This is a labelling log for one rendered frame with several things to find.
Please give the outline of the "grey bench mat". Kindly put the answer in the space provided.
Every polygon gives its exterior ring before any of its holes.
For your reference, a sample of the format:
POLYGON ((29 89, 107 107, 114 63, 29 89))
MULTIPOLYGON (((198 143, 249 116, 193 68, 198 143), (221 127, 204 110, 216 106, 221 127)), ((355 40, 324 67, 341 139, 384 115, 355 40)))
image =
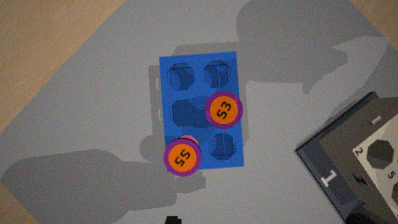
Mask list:
POLYGON ((296 149, 398 97, 398 51, 350 0, 125 0, 0 134, 39 224, 345 224, 296 149), (159 57, 236 52, 244 167, 167 172, 159 57))

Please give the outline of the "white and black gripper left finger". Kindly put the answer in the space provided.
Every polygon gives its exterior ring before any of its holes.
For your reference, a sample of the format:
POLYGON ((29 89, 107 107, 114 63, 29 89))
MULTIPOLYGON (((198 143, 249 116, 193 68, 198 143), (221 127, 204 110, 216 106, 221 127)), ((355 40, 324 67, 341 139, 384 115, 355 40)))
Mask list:
POLYGON ((178 219, 178 216, 167 216, 165 224, 182 224, 182 219, 178 219))

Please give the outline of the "purple-capped tube with orange s5 label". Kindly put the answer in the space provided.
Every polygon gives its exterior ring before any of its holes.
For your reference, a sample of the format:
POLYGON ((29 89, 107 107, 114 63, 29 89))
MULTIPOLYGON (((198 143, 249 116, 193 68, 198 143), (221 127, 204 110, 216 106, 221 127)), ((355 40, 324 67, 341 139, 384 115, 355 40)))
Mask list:
POLYGON ((164 164, 174 175, 185 177, 197 171, 202 153, 199 142, 191 135, 180 136, 165 149, 164 164))

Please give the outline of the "blue tube rack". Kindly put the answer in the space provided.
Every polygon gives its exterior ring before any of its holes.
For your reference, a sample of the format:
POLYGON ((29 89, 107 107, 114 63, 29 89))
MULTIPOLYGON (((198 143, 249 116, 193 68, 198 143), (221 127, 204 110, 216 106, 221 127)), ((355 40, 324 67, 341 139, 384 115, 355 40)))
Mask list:
POLYGON ((165 148, 191 135, 202 153, 198 170, 243 166, 241 120, 219 129, 205 116, 205 104, 214 93, 228 91, 239 98, 236 52, 159 57, 159 63, 165 148))

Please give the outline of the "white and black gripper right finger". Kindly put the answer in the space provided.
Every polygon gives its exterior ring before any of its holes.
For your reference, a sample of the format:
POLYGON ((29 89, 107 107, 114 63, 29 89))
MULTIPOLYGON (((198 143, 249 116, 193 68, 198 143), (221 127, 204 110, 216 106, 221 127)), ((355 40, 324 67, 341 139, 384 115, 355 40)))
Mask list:
POLYGON ((346 224, 377 224, 362 213, 352 213, 346 218, 346 224))

